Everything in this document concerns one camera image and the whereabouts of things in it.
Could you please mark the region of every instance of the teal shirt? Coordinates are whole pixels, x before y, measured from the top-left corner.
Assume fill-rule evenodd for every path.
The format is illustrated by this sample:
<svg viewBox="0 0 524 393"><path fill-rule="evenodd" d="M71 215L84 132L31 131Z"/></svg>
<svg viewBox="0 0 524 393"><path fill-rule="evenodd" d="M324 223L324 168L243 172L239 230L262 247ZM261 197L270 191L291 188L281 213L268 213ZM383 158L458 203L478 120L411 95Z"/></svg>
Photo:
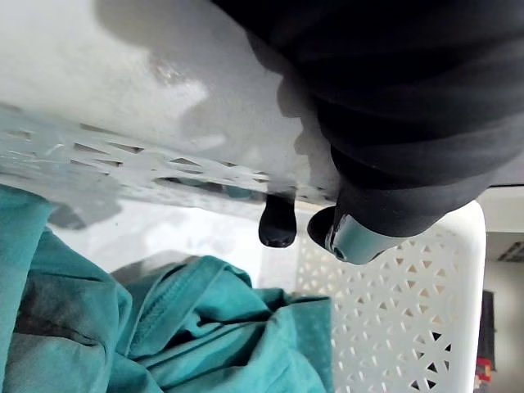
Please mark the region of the teal shirt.
<svg viewBox="0 0 524 393"><path fill-rule="evenodd" d="M4 392L332 391L329 299L210 256L124 287L45 229L51 209L0 187Z"/></svg>

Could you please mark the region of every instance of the white surface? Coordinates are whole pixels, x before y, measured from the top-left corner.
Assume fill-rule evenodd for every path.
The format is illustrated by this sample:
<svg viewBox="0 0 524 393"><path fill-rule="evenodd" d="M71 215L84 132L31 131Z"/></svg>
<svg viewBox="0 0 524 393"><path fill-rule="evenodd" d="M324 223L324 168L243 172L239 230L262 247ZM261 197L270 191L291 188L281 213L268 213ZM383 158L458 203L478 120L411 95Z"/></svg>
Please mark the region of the white surface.
<svg viewBox="0 0 524 393"><path fill-rule="evenodd" d="M122 207L83 231L56 232L107 271L146 258L132 277L212 254L247 270L258 286L331 296L337 392L472 391L486 247L475 202L363 267L339 262L303 233L288 249L263 248L248 219L141 202Z"/></svg>
<svg viewBox="0 0 524 393"><path fill-rule="evenodd" d="M335 191L290 68L209 0L0 4L0 103Z"/></svg>
<svg viewBox="0 0 524 393"><path fill-rule="evenodd" d="M524 187L489 188L477 200L487 232L524 232Z"/></svg>

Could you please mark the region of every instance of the wall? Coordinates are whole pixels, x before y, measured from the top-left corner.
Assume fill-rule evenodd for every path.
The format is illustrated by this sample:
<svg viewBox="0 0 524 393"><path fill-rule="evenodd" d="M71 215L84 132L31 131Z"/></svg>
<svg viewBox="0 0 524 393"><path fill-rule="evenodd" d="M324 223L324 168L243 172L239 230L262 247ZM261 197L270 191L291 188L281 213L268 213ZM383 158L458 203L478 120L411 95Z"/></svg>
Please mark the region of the wall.
<svg viewBox="0 0 524 393"><path fill-rule="evenodd" d="M524 386L524 264L486 263L484 288L495 293L495 362L490 393Z"/></svg>

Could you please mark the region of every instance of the black fabric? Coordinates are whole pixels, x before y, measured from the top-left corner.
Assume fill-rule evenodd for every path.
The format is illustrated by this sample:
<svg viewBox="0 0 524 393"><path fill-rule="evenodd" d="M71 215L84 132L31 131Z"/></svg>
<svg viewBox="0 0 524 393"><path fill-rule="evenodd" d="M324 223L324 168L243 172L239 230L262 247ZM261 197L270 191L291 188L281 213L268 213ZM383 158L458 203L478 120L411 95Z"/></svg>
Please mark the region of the black fabric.
<svg viewBox="0 0 524 393"><path fill-rule="evenodd" d="M279 50L318 106L350 214L420 233L524 146L522 0L215 0Z"/></svg>
<svg viewBox="0 0 524 393"><path fill-rule="evenodd" d="M295 200L268 195L259 222L259 239L267 247L285 248L296 237Z"/></svg>

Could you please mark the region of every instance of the laundry basket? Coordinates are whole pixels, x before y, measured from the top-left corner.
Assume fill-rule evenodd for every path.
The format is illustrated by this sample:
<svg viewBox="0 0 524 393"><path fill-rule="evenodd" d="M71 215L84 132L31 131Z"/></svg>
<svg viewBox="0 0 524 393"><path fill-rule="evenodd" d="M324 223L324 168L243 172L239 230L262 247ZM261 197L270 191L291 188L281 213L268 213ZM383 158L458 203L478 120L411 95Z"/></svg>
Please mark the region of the laundry basket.
<svg viewBox="0 0 524 393"><path fill-rule="evenodd" d="M485 252L476 203L361 267L304 231L284 251L256 241L265 192L319 208L338 179L300 84L276 55L262 66L267 51L204 0L10 2L0 14L0 183L72 206L86 228L72 220L56 232L99 264L108 250L133 249L145 231L137 221L170 233L159 227L166 206L242 222L260 247L260 285L333 298L337 392L471 392ZM157 215L131 210L127 225L122 201L152 203ZM311 214L299 214L300 228ZM125 246L100 234L82 243L108 222L111 235L134 231ZM195 240L190 253L236 250L234 239L219 246L223 228L214 240L176 228Z"/></svg>
<svg viewBox="0 0 524 393"><path fill-rule="evenodd" d="M251 201L237 201L222 188L189 187L170 179L197 177L264 192L268 174L182 156L103 130L77 126L65 133L60 125L2 109L0 183L93 215L109 206L104 218L118 213L111 206L117 209L121 198L197 206L254 224L261 213L256 194ZM321 198L316 187L301 192L310 192L311 200ZM362 267L343 264L304 233L299 236L295 289L333 298L337 391L472 391L485 234L481 208L473 202ZM278 271L264 273L262 265L263 282L274 282L268 274Z"/></svg>
<svg viewBox="0 0 524 393"><path fill-rule="evenodd" d="M473 202L365 266L303 239L297 289L332 297L337 392L471 392L486 231Z"/></svg>

